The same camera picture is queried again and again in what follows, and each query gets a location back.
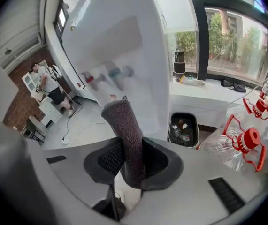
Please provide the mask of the black cloth bundle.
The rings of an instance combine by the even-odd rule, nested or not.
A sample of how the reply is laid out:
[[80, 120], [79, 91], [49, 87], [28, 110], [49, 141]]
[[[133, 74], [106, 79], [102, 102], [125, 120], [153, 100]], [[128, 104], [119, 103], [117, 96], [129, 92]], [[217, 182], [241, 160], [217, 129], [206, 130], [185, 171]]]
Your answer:
[[221, 86], [226, 87], [230, 90], [240, 92], [240, 93], [246, 93], [246, 88], [243, 84], [238, 84], [231, 78], [221, 80]]

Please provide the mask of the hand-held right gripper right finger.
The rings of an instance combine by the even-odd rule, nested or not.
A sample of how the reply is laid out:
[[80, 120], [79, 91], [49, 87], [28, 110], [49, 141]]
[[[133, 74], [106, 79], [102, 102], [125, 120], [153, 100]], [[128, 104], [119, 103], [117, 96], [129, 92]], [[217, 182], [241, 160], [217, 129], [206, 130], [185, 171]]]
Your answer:
[[[146, 191], [138, 204], [121, 219], [125, 225], [238, 225], [246, 221], [268, 195], [268, 173], [237, 172], [217, 156], [151, 138], [179, 155], [184, 168], [167, 189]], [[230, 213], [211, 182], [221, 178], [242, 199], [243, 206]]]

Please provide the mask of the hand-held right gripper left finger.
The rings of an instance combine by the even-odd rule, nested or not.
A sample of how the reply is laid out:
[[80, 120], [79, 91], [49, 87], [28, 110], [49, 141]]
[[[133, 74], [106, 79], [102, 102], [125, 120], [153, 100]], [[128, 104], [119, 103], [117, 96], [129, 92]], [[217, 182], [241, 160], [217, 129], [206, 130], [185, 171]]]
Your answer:
[[105, 170], [99, 157], [107, 158], [119, 148], [112, 138], [88, 145], [44, 150], [27, 140], [37, 179], [56, 219], [120, 219], [114, 193], [114, 175]]

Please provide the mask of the clear plastic bag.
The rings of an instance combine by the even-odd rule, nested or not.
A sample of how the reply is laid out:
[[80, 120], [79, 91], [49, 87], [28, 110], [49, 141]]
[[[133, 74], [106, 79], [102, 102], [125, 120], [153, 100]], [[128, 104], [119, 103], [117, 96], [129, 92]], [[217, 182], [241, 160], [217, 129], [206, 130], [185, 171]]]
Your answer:
[[186, 85], [191, 85], [191, 86], [204, 86], [205, 83], [201, 80], [197, 80], [191, 76], [185, 76], [183, 75], [180, 79], [179, 79], [179, 83], [181, 84], [186, 84]]

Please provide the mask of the white hutch cabinet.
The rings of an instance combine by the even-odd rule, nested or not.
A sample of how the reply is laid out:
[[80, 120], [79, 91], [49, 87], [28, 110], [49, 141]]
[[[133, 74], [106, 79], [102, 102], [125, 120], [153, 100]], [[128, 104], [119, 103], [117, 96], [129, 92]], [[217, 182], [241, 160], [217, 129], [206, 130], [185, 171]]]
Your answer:
[[[47, 62], [44, 60], [39, 63], [46, 68], [49, 67]], [[48, 97], [45, 92], [39, 89], [39, 77], [37, 73], [31, 72], [31, 68], [28, 73], [22, 77], [22, 80], [30, 92], [30, 97], [35, 99], [39, 104], [39, 109], [45, 115], [42, 119], [41, 123], [43, 125], [47, 125], [49, 122], [55, 123], [61, 117], [61, 111], [58, 108], [50, 97]]]

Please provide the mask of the small bottle with red label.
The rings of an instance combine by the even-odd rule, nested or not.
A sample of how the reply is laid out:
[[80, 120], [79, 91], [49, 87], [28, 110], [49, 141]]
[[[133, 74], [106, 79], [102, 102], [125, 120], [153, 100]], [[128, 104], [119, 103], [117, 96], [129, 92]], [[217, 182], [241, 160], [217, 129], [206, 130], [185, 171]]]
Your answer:
[[264, 100], [266, 96], [268, 95], [268, 79], [264, 82], [262, 90], [260, 92], [260, 98]]

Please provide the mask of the white water dispenser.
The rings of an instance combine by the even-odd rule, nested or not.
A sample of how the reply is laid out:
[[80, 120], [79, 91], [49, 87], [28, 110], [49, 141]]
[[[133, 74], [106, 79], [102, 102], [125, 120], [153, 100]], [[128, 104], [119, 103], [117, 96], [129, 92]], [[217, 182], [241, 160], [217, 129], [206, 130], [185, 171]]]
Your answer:
[[79, 0], [62, 46], [100, 106], [126, 97], [143, 134], [167, 139], [168, 46], [154, 0]]

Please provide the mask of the black thermos bottle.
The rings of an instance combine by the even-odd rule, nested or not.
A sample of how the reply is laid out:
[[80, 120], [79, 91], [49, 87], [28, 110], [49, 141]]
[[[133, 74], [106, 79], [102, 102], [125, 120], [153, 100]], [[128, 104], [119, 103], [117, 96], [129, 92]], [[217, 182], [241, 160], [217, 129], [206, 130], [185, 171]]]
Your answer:
[[181, 77], [185, 74], [185, 65], [184, 51], [175, 51], [174, 77], [177, 82], [180, 82]]

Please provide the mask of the grey wiping cloth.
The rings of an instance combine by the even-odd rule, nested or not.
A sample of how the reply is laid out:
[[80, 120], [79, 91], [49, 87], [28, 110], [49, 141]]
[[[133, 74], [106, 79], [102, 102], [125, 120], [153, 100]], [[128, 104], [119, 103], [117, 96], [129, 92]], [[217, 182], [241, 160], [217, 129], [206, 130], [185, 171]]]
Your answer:
[[143, 133], [128, 100], [116, 100], [104, 106], [101, 116], [123, 142], [125, 162], [121, 170], [124, 181], [132, 188], [140, 189], [146, 178], [143, 162]]

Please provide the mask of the black trash bin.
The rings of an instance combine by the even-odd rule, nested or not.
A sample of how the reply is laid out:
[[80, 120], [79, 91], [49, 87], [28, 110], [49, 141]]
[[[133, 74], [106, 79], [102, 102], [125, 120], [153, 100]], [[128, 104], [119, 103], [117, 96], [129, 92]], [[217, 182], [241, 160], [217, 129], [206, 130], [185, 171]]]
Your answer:
[[168, 141], [180, 146], [195, 148], [199, 142], [196, 117], [192, 113], [173, 113], [170, 118]]

